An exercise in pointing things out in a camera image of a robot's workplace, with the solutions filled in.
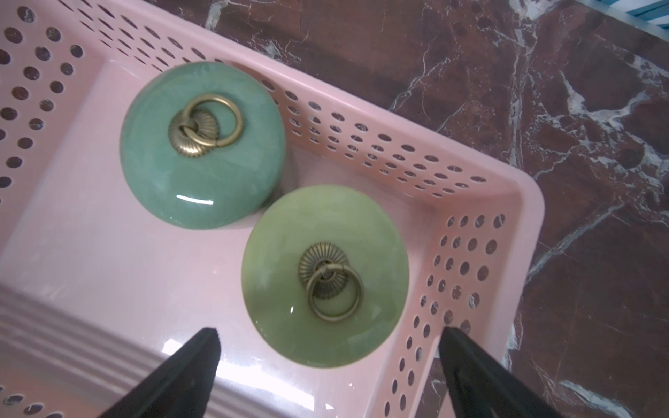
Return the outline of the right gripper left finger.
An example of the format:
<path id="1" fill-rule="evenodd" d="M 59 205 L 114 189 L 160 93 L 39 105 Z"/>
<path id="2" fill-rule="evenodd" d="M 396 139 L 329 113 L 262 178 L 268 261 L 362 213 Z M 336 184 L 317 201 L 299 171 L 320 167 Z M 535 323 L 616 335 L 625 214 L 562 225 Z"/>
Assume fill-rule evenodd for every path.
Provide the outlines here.
<path id="1" fill-rule="evenodd" d="M 200 329 L 101 416 L 202 417 L 220 358 L 221 343 L 216 329 Z"/>

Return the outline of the yellow-green tea canister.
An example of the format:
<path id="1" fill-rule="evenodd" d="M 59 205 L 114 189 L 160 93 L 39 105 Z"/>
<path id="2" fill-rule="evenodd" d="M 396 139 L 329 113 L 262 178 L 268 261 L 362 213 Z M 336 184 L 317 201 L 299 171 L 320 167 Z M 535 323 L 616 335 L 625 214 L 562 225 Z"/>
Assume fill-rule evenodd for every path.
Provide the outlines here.
<path id="1" fill-rule="evenodd" d="M 252 324 L 279 355 L 341 367 L 392 334 L 409 291 L 395 222 L 368 195 L 310 186 L 273 203 L 254 227 L 241 288 Z"/>

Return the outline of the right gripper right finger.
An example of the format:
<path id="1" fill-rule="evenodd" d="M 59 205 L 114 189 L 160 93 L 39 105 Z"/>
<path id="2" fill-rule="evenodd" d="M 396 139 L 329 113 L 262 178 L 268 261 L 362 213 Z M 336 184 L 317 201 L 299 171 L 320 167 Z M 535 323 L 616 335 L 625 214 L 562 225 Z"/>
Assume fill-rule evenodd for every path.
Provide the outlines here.
<path id="1" fill-rule="evenodd" d="M 455 416 L 561 417 L 462 330 L 444 328 L 439 354 Z"/>

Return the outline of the green tea canister back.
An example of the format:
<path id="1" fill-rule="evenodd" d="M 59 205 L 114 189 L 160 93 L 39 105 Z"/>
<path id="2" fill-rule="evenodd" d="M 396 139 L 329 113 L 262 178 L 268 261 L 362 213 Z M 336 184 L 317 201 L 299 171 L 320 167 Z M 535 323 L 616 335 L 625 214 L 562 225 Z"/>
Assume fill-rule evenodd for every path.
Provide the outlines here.
<path id="1" fill-rule="evenodd" d="M 286 130 L 265 87 L 233 66 L 183 64 L 146 85 L 126 112 L 120 163 L 134 197 L 188 229 L 253 214 L 280 182 Z"/>

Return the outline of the pink perforated plastic basket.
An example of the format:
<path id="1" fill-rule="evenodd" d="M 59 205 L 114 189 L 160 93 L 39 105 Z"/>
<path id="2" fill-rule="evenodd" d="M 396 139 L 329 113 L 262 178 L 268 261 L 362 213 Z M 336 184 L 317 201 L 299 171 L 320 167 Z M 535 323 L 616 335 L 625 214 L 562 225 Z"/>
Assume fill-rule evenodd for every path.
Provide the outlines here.
<path id="1" fill-rule="evenodd" d="M 199 62 L 262 84 L 287 139 L 271 197 L 213 229 L 152 215 L 120 163 L 135 97 Z M 327 185 L 393 219 L 409 291 L 379 348 L 320 369 L 263 340 L 241 267 L 273 203 Z M 147 3 L 1 4 L 3 416 L 101 415 L 205 327 L 221 343 L 207 417 L 414 416 L 445 327 L 500 362 L 544 215 L 524 172 Z"/>

